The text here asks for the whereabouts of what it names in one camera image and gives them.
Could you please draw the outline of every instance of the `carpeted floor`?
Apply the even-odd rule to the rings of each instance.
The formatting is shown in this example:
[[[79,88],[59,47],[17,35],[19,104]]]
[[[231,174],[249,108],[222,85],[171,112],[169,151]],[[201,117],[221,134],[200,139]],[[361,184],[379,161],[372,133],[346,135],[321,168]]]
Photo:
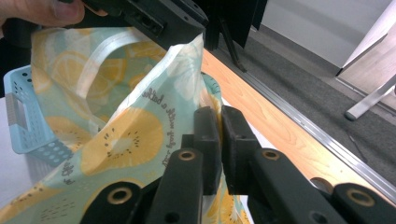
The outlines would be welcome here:
[[[356,101],[346,97],[334,85],[323,82],[323,78],[318,78],[320,74],[308,73],[299,64],[292,63],[259,41],[250,36],[244,49],[236,46],[247,74],[264,83],[396,186],[396,126],[372,111],[353,122],[345,119],[344,112]],[[212,53],[236,74],[242,74],[233,65],[222,37],[219,48]]]

